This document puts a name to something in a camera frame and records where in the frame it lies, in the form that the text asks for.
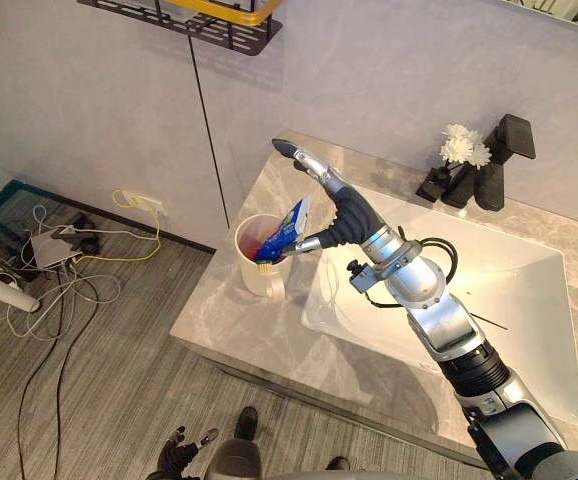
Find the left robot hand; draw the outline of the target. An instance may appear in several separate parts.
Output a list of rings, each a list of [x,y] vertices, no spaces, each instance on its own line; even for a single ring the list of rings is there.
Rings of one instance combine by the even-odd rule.
[[[147,479],[184,479],[184,470],[219,434],[217,428],[211,428],[199,440],[184,444],[185,430],[181,425],[168,436],[160,450],[156,469],[147,475]]]

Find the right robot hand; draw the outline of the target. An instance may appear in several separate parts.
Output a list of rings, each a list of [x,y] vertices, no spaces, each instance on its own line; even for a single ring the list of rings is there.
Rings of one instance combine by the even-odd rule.
[[[327,228],[283,247],[283,256],[344,244],[360,245],[384,226],[385,222],[380,215],[334,167],[292,141],[274,138],[272,145],[283,157],[293,160],[296,170],[317,180],[336,208],[335,217]]]

